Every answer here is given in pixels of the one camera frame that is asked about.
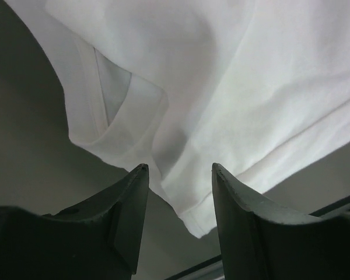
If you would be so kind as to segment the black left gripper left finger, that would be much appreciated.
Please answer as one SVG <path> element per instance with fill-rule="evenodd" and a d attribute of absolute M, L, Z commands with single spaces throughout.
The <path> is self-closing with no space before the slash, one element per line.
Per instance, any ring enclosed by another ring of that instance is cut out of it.
<path fill-rule="evenodd" d="M 149 168 L 140 164 L 56 215 L 0 206 L 0 279 L 130 279 L 148 191 Z"/>

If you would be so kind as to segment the white t-shirt with red print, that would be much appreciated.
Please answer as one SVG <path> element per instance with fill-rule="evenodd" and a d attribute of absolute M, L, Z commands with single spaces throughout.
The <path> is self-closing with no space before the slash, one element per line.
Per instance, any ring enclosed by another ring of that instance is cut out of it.
<path fill-rule="evenodd" d="M 350 142 L 350 1 L 9 1 L 64 90 L 71 142 L 195 237 L 211 166 L 265 193 Z"/>

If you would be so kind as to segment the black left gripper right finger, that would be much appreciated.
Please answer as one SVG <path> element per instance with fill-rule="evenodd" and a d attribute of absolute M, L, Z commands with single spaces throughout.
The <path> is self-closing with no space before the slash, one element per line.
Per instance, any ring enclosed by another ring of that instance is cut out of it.
<path fill-rule="evenodd" d="M 226 279 L 350 279 L 350 196 L 305 214 L 212 166 Z"/>

